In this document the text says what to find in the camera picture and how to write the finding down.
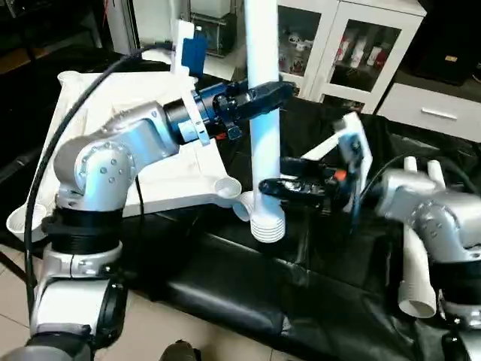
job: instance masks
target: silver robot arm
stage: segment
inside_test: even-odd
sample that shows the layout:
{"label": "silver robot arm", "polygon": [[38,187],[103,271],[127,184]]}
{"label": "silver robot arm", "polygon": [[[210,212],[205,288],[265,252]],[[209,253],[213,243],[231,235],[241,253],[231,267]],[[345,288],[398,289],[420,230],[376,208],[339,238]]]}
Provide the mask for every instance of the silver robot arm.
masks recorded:
{"label": "silver robot arm", "polygon": [[382,185],[377,213],[413,228],[432,258],[443,316],[455,331],[443,340],[446,359],[481,359],[481,199],[402,170],[386,171]]}
{"label": "silver robot arm", "polygon": [[182,144],[208,144],[208,134],[219,130],[239,138],[237,122],[278,108],[293,92],[293,84],[282,81],[254,89],[246,81],[221,83],[163,107],[151,102],[122,112],[97,132],[63,144],[54,159],[61,184],[56,209],[42,222],[51,243],[36,289],[32,337],[2,360],[85,361],[114,343],[127,299],[118,269],[120,224],[137,174],[177,154]]}

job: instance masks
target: tiled floor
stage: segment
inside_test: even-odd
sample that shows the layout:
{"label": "tiled floor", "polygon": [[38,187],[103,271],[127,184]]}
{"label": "tiled floor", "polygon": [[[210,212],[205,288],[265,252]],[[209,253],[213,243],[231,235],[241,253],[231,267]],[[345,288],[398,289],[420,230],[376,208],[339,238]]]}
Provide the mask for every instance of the tiled floor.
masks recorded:
{"label": "tiled floor", "polygon": [[[23,255],[0,246],[16,264],[23,267]],[[35,270],[41,261],[35,260]],[[25,343],[27,328],[25,286],[0,265],[0,355]],[[296,358],[272,350],[235,332],[215,326],[165,305],[129,294],[122,337],[95,359],[102,361],[157,361],[163,350],[183,339],[201,350],[203,361],[287,361]]]}

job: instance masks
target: white plastic tray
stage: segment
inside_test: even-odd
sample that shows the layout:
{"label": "white plastic tray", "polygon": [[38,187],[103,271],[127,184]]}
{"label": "white plastic tray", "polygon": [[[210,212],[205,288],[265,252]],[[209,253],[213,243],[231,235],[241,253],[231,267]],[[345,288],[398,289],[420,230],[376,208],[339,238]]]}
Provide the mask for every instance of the white plastic tray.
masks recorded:
{"label": "white plastic tray", "polygon": [[[68,109],[97,77],[98,74],[80,74],[75,71],[59,74],[62,91],[43,152]],[[186,87],[194,89],[192,78],[179,77],[170,72],[112,74],[79,110],[61,137],[59,146],[73,137],[94,132],[117,111],[152,100],[163,105],[179,99],[181,90]],[[205,147],[199,141],[182,146],[176,156],[149,165],[141,171],[139,181],[146,213],[205,203],[231,207],[234,199],[241,194],[240,183],[225,171],[215,140],[211,140]],[[39,241],[45,236],[40,230],[41,220],[52,213],[58,188],[59,182],[50,163],[35,206],[33,241]],[[132,185],[123,216],[130,217],[139,213],[138,193],[135,185]],[[25,205],[16,209],[7,219],[7,228],[20,239],[23,239],[24,225]]]}

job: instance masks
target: black cloth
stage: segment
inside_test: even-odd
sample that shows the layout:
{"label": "black cloth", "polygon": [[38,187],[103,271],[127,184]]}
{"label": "black cloth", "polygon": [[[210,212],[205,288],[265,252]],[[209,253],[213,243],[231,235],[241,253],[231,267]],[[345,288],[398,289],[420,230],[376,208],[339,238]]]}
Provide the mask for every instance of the black cloth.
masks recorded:
{"label": "black cloth", "polygon": [[[118,59],[104,51],[68,49],[41,59],[35,68],[8,75],[12,92],[2,114],[14,120],[18,147],[4,144],[10,162],[25,150],[41,145],[47,133],[64,70],[101,71]],[[165,65],[136,62],[124,71],[165,70]],[[199,86],[214,83],[206,77]],[[32,100],[38,112],[24,115]],[[331,122],[345,111],[293,99],[281,111],[284,156],[301,156],[331,135]],[[406,151],[441,152],[474,179],[479,177],[479,149],[456,138],[363,116],[374,157],[373,170]],[[26,126],[36,134],[22,141]],[[244,190],[252,189],[250,140],[219,142],[228,173]],[[339,165],[333,151],[326,161]],[[35,170],[30,163],[30,177]],[[448,174],[458,187],[458,179]],[[16,193],[18,205],[28,189],[0,185]],[[439,318],[428,322],[402,314],[397,306],[401,280],[401,227],[363,208],[358,231],[345,236],[347,216],[322,215],[299,207],[286,210],[286,237],[261,244],[250,226],[231,210],[213,205],[150,214],[123,222],[122,264],[130,286],[154,301],[233,329],[278,350],[312,360],[439,360],[440,337],[446,330]]]}

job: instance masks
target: vertical white pipe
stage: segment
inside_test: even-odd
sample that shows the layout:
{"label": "vertical white pipe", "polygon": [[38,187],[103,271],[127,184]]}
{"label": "vertical white pipe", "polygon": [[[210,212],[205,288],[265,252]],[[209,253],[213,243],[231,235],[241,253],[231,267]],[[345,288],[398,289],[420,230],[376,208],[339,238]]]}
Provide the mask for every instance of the vertical white pipe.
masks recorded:
{"label": "vertical white pipe", "polygon": [[[277,0],[246,0],[247,71],[249,88],[279,80]],[[261,242],[275,242],[285,233],[280,201],[259,192],[259,182],[280,176],[279,109],[250,121],[253,212],[250,228]]]}
{"label": "vertical white pipe", "polygon": [[[404,169],[417,171],[416,158],[404,159]],[[399,286],[399,308],[410,316],[429,318],[436,314],[436,293],[429,277],[428,253],[418,235],[404,226],[403,280]]]}

